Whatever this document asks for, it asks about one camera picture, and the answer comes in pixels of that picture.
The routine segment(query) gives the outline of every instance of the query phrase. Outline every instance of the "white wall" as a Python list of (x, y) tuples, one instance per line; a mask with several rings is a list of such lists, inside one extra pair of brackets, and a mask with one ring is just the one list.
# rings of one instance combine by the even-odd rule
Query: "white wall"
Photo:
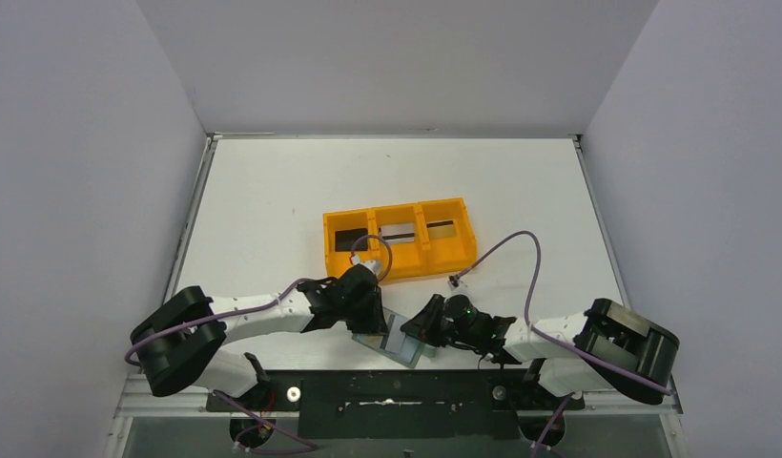
[(209, 131), (579, 134), (657, 0), (138, 0)]
[(695, 456), (782, 456), (782, 0), (661, 0), (583, 138)]
[(202, 146), (133, 0), (0, 0), (0, 457), (100, 455)]

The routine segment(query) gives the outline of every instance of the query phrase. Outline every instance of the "black mount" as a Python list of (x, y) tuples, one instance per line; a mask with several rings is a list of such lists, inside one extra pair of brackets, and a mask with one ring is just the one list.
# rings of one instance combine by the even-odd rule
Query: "black mount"
[[(667, 385), (680, 346), (677, 336), (609, 299), (597, 299), (585, 315), (585, 327), (574, 338), (577, 348), (660, 386)], [(663, 402), (663, 393), (588, 364), (625, 396), (653, 406)]]
[(304, 293), (314, 315), (302, 333), (328, 329), (343, 321), (355, 334), (388, 334), (377, 277), (362, 264), (349, 267), (339, 279), (328, 283), (301, 283), (298, 291)]
[[(264, 412), (265, 418), (276, 412), (298, 412), (298, 435), (311, 440), (469, 435), (517, 440), (523, 422), (532, 420), (514, 421), (513, 411), (515, 416), (517, 412), (551, 411), (562, 401), (527, 374), (523, 368), (276, 370), (270, 371), (270, 383), (255, 386), (237, 398), (237, 402), (253, 411)], [(298, 402), (287, 400), (287, 389), (291, 386), (301, 390)], [(498, 386), (503, 386), (507, 393), (501, 401), (495, 399)], [(235, 411), (212, 395), (208, 396), (205, 407), (209, 412)], [(582, 399), (571, 400), (566, 410), (584, 407)], [(536, 418), (545, 425), (545, 417)], [(237, 432), (244, 426), (232, 425)]]
[(504, 336), (514, 322), (513, 317), (493, 317), (479, 311), (465, 295), (446, 300), (434, 294), (424, 309), (400, 330), (429, 345), (491, 354), (493, 363), (519, 364), (503, 350)]
[[(133, 344), (172, 326), (212, 315), (206, 297), (199, 286), (181, 289), (166, 303), (139, 324), (130, 335)], [(225, 341), (225, 324), (209, 322), (175, 332), (154, 340), (138, 350), (138, 361), (147, 376), (155, 397), (175, 394), (200, 377)]]
[[(275, 424), (276, 419), (268, 419), (270, 423)], [(250, 418), (232, 418), (228, 422), (228, 434), (232, 441), (239, 442), (243, 447), (257, 448), (262, 446), (273, 435), (271, 427), (260, 426), (256, 420)]]

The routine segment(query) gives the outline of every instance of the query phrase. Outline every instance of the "screw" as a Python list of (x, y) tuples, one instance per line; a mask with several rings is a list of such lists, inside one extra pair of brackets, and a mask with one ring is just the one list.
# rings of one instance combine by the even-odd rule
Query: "screw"
[(301, 390), (297, 386), (287, 388), (287, 401), (297, 403), (299, 399), (301, 399)]
[(492, 399), (495, 401), (503, 401), (506, 399), (506, 388), (503, 386), (495, 386), (492, 388)]

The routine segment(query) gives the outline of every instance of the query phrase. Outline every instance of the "orange tray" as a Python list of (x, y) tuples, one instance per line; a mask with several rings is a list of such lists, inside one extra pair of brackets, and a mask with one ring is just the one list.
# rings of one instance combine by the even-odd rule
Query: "orange tray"
[[(394, 262), (387, 280), (460, 271), (478, 257), (475, 234), (462, 198), (428, 200), (323, 215), (326, 273), (339, 277), (351, 265), (351, 246), (374, 234), (391, 244)], [(362, 260), (382, 261), (388, 254), (370, 239), (358, 247)]]

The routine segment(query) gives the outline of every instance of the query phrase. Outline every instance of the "glass panel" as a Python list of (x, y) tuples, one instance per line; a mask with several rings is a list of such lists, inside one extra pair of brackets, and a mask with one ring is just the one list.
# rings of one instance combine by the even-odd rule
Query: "glass panel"
[[(295, 429), (296, 419), (279, 424)], [(482, 436), (449, 439), (350, 439), (317, 441), (320, 449), (309, 457), (372, 456), (524, 458), (528, 443), (493, 441)], [(125, 458), (192, 457), (231, 458), (232, 441), (227, 418), (136, 418), (125, 449)], [(297, 445), (278, 434), (265, 448), (295, 448)], [(669, 448), (657, 415), (580, 415), (566, 417), (566, 437), (557, 446), (566, 458), (640, 456), (669, 458)], [(541, 452), (538, 456), (554, 457)]]

